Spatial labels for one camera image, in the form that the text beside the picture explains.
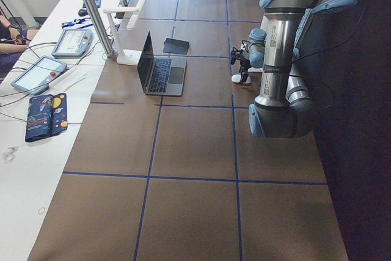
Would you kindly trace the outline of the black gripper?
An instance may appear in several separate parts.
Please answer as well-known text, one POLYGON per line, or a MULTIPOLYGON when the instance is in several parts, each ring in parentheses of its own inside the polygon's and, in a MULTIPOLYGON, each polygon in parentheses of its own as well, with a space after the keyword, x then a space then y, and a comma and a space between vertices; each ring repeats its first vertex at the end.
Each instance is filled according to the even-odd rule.
POLYGON ((251 64, 250 64, 250 61, 247 60, 247 59, 241 59, 240 60, 240 67, 239 67, 239 78, 238 78, 238 82, 240 84, 244 83, 244 84, 249 84, 249 75, 247 74, 248 72, 248 69, 251 68, 251 64))

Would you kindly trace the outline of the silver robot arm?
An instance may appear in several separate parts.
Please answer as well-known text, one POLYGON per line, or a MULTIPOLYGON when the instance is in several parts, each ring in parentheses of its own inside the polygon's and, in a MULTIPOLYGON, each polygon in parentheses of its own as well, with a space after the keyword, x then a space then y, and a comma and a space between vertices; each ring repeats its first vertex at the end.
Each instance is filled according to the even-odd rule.
POLYGON ((254 28, 249 34, 249 39, 244 42, 240 51, 240 84, 250 83, 248 69, 260 69, 263 66, 265 56, 266 32, 260 28, 254 28))
POLYGON ((251 133, 263 138, 300 138, 310 132, 315 104, 293 63, 296 32, 306 10, 335 13, 358 0, 260 0, 266 25, 260 93, 249 106, 251 133))

